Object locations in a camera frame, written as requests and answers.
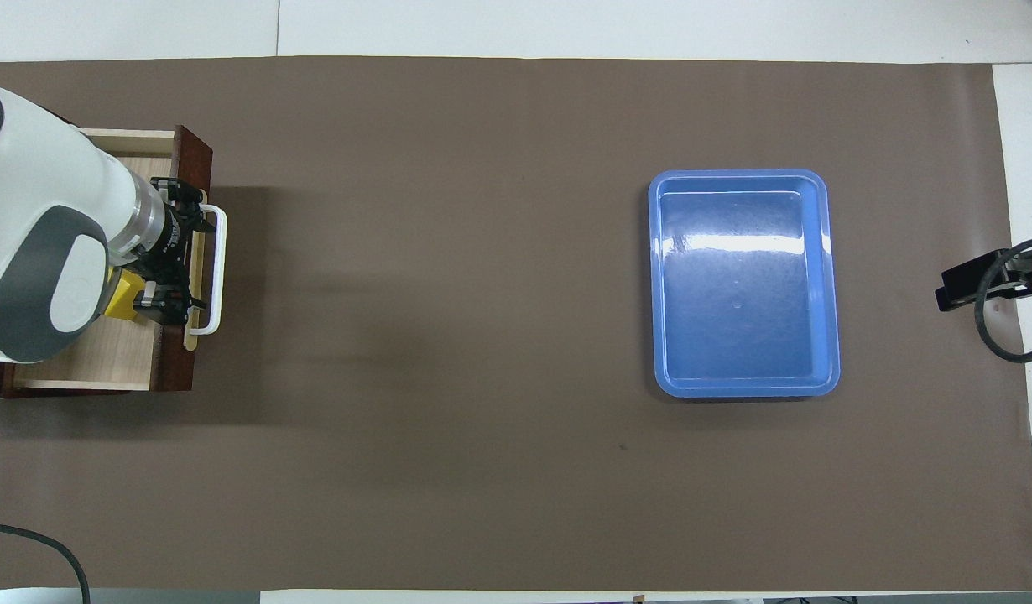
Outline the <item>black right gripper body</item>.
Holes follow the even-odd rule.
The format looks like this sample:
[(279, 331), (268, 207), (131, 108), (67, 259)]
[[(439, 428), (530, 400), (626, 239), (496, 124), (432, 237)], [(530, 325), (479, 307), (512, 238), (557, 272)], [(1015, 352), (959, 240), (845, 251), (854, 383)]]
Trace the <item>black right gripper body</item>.
[(997, 268), (993, 278), (993, 298), (1032, 298), (1032, 249)]

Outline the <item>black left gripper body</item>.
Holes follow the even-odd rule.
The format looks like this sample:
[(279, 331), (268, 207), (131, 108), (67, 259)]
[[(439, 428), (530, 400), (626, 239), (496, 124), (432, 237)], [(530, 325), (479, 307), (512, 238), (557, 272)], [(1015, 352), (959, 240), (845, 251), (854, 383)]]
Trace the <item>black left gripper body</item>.
[(189, 201), (163, 204), (160, 218), (150, 225), (143, 239), (143, 279), (178, 291), (190, 290), (189, 256), (195, 206)]

